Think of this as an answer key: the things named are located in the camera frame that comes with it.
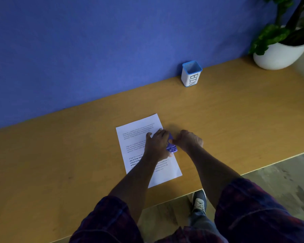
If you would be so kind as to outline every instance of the wood grain surface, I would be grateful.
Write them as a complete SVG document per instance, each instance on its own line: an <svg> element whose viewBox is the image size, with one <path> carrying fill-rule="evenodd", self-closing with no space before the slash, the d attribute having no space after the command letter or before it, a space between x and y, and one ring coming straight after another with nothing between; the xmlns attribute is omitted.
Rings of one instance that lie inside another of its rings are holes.
<svg viewBox="0 0 304 243"><path fill-rule="evenodd" d="M0 242L48 243L70 235L126 174L116 127L158 113L174 135L246 173L304 152L304 78L266 71L248 58L0 129ZM201 188L181 150L182 176L148 189L146 207Z"/></svg>

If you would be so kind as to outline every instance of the white container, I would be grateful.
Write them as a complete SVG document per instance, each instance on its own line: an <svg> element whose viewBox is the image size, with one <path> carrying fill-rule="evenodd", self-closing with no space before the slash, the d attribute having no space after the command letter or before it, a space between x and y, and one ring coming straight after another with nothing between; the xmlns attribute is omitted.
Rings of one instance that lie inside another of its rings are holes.
<svg viewBox="0 0 304 243"><path fill-rule="evenodd" d="M182 64L181 81L183 85L186 87L195 85L202 70L197 61L189 61Z"/></svg>
<svg viewBox="0 0 304 243"><path fill-rule="evenodd" d="M304 45L287 46L281 43L275 43L268 47L264 55L254 53L255 63L267 70L278 70L288 67L304 53Z"/></svg>

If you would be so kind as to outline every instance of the shirt sleeve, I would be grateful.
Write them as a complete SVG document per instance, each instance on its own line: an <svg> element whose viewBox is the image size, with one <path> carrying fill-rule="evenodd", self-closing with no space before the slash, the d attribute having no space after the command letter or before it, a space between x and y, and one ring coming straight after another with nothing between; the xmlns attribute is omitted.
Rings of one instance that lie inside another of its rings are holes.
<svg viewBox="0 0 304 243"><path fill-rule="evenodd" d="M117 197L102 198L94 210L81 222L69 243L98 241L143 243L127 204Z"/></svg>
<svg viewBox="0 0 304 243"><path fill-rule="evenodd" d="M244 178L223 190L215 224L229 242L304 242L304 221L292 217L270 194Z"/></svg>

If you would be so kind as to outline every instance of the floor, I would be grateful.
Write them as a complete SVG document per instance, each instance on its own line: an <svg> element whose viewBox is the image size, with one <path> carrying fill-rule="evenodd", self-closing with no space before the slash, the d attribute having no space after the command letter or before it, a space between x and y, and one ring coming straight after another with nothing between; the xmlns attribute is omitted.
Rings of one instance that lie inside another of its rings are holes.
<svg viewBox="0 0 304 243"><path fill-rule="evenodd" d="M304 154L243 175L274 196L295 217L304 220ZM188 225L190 201L187 196L143 210L138 227L145 242L154 242ZM209 203L207 216L214 220ZM56 241L68 242L69 237Z"/></svg>

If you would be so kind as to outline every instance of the shoelace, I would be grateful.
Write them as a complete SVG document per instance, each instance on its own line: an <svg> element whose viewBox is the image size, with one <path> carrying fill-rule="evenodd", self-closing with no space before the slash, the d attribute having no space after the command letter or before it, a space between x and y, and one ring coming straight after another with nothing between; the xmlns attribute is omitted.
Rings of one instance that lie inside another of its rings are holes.
<svg viewBox="0 0 304 243"><path fill-rule="evenodd" d="M203 203L203 202L199 202L199 201L197 201L197 200L196 200L196 202L195 202L195 208L200 209L200 210L202 210L202 211L205 211L204 203Z"/></svg>

